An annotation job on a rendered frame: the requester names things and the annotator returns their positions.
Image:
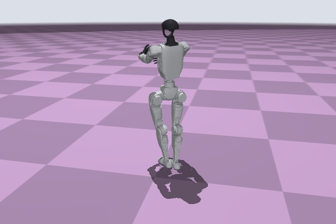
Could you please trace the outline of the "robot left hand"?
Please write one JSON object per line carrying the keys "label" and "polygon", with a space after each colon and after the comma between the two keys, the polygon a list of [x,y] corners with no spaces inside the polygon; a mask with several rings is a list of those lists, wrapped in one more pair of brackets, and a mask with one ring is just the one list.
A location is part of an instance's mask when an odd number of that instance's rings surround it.
{"label": "robot left hand", "polygon": [[147,47],[147,46],[149,46],[149,44],[145,46],[144,50],[141,53],[139,53],[139,55],[141,55],[141,54],[146,55],[147,54],[147,52],[149,51],[148,48],[150,47],[150,46],[149,47]]}

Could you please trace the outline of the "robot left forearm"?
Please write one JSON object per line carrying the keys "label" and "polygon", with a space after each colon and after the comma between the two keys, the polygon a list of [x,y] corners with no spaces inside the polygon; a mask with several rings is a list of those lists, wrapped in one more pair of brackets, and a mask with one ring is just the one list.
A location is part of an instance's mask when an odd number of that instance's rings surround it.
{"label": "robot left forearm", "polygon": [[138,57],[142,62],[145,62],[145,54],[138,55]]}

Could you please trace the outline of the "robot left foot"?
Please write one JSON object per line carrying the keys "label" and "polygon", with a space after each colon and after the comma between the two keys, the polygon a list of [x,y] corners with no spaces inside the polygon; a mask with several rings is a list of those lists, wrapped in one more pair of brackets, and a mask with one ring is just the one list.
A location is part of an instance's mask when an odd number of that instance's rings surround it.
{"label": "robot left foot", "polygon": [[172,162],[168,159],[166,159],[166,161],[164,161],[163,157],[159,157],[158,161],[163,164],[165,167],[167,168],[171,168],[172,167]]}

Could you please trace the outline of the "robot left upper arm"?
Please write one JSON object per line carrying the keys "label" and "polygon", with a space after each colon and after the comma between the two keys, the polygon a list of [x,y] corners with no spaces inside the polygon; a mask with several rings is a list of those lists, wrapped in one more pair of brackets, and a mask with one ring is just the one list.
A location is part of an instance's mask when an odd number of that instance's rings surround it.
{"label": "robot left upper arm", "polygon": [[145,55],[145,63],[151,63],[154,57],[157,57],[162,52],[161,46],[150,46],[149,51]]}

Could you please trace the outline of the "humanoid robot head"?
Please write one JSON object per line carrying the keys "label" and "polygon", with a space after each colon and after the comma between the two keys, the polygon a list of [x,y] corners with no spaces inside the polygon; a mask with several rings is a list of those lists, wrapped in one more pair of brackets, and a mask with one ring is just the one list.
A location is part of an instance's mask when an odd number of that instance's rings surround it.
{"label": "humanoid robot head", "polygon": [[[170,35],[165,34],[165,29],[171,31]],[[165,43],[166,46],[177,46],[178,43],[175,41],[173,33],[175,29],[179,29],[178,23],[173,19],[167,19],[162,23],[162,30],[164,37],[167,38],[167,42]]]}

